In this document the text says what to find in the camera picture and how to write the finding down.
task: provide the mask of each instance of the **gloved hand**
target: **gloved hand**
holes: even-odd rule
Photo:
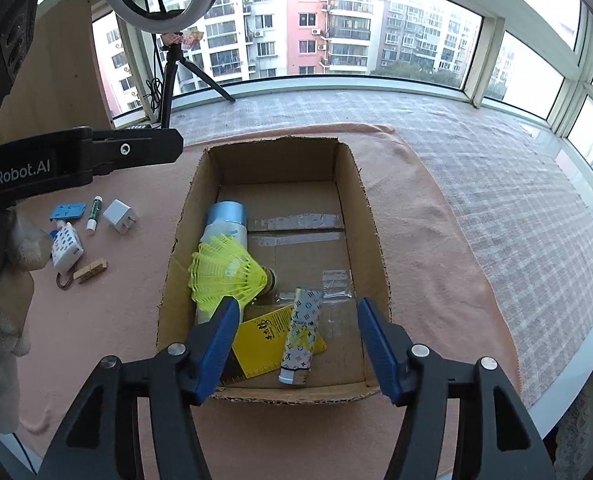
[[[30,351],[25,320],[34,294],[30,270],[48,262],[52,238],[16,214],[0,213],[0,432],[19,425],[16,358]]]

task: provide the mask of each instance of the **tripod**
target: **tripod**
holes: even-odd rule
[[[177,62],[181,63],[186,69],[190,70],[190,72],[196,74],[201,78],[203,81],[208,83],[208,85],[219,92],[223,97],[225,97],[230,103],[235,101],[234,97],[232,97],[228,92],[220,86],[214,79],[212,79],[208,74],[203,72],[198,66],[196,66],[191,61],[188,61],[183,56],[183,50],[179,43],[172,43],[169,46],[164,46],[164,50],[167,50],[167,65],[165,66],[165,75],[163,76],[163,97],[161,98],[161,111],[159,115],[159,120],[161,123],[161,128],[169,128],[170,127],[170,115],[172,114],[172,95],[174,94],[174,79],[176,79],[177,73]]]

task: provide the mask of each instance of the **glue stick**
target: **glue stick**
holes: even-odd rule
[[[100,208],[102,204],[103,199],[100,196],[94,197],[92,208],[90,209],[90,217],[88,218],[88,225],[86,227],[87,231],[91,231],[92,233],[96,231],[96,224],[99,221]]]
[[[297,288],[290,332],[281,360],[278,380],[284,384],[305,384],[310,372],[316,325],[323,307],[323,292]]]

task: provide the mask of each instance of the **checkered tablecloth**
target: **checkered tablecloth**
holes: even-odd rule
[[[563,172],[519,119],[428,96],[285,92],[172,116],[187,144],[329,123],[392,126],[416,151],[493,287],[534,404],[593,326],[593,220]]]

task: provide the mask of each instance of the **silver bolt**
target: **silver bolt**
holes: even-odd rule
[[[185,345],[183,343],[172,343],[168,346],[168,354],[181,355],[185,353]]]
[[[496,370],[499,364],[496,362],[496,359],[492,357],[484,357],[481,359],[481,366],[486,370]]]
[[[416,357],[427,357],[429,355],[429,348],[425,345],[414,345],[412,347],[412,353],[416,355]]]
[[[114,368],[116,366],[116,362],[118,362],[116,356],[107,355],[100,360],[100,365],[102,368]]]

